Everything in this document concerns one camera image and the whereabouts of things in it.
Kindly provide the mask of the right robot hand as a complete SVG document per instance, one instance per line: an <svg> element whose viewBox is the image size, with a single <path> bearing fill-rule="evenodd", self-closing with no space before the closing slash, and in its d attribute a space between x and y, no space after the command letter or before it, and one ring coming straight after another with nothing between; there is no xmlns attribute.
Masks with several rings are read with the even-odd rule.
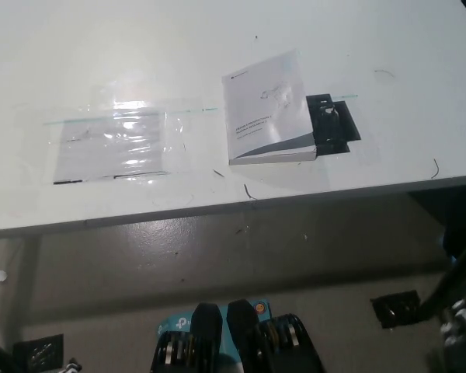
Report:
<svg viewBox="0 0 466 373"><path fill-rule="evenodd" d="M426 357L428 372L466 372L466 298L439 315L440 346Z"/></svg>

